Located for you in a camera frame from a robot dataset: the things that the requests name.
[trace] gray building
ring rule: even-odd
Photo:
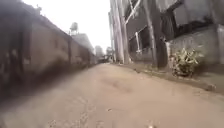
[[[223,0],[111,0],[116,57],[164,67],[170,54],[188,47],[200,49],[208,65],[224,63],[223,5]]]
[[[75,40],[75,42],[77,42],[78,44],[87,48],[89,51],[91,51],[93,53],[94,48],[93,48],[92,44],[90,43],[90,40],[86,34],[79,33],[76,35],[72,35],[72,38]]]

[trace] wall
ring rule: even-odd
[[[224,0],[209,0],[215,23],[224,25]]]
[[[177,3],[178,1],[180,0],[156,0],[156,4],[158,5],[158,8],[162,12],[170,8],[173,4]]]
[[[75,40],[76,43],[87,48],[90,52],[94,51],[94,48],[93,48],[92,44],[90,43],[88,36],[85,33],[79,33],[76,35],[72,35],[72,38]]]
[[[57,61],[68,62],[68,42],[52,29],[33,22],[30,56],[31,70],[42,72]]]
[[[71,64],[73,66],[80,66],[90,64],[92,52],[83,47],[76,41],[71,42]]]
[[[214,26],[176,38],[169,43],[171,54],[186,47],[190,50],[200,50],[205,55],[205,63],[208,65],[219,62],[219,45]]]
[[[185,0],[190,21],[204,21],[204,16],[211,17],[208,0]]]
[[[0,59],[3,59],[10,49],[18,49],[20,22],[15,19],[0,20]]]
[[[177,26],[188,24],[190,21],[186,6],[184,5],[181,5],[174,10],[174,17]]]
[[[219,39],[219,56],[220,63],[224,64],[224,26],[218,26],[218,39]]]

